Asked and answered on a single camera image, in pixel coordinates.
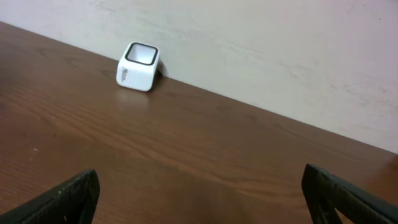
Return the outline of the white barcode scanner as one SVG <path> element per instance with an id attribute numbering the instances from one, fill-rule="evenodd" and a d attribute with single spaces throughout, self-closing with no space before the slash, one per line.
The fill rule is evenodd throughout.
<path id="1" fill-rule="evenodd" d="M 131 42 L 118 62 L 117 84 L 138 91 L 151 90 L 159 59 L 157 47 Z"/>

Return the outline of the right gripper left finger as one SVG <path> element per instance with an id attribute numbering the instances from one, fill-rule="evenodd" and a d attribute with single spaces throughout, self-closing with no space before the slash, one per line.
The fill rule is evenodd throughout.
<path id="1" fill-rule="evenodd" d="M 93 169 L 85 170 L 38 197 L 1 215 L 2 224 L 90 224 L 100 196 Z"/>

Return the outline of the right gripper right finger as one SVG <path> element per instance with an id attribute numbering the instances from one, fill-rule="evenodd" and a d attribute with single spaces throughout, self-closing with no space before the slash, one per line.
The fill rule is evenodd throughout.
<path id="1" fill-rule="evenodd" d="M 397 223 L 397 207 L 314 164 L 307 164 L 302 192 L 312 222 L 341 223 L 342 213 L 353 223 Z"/>

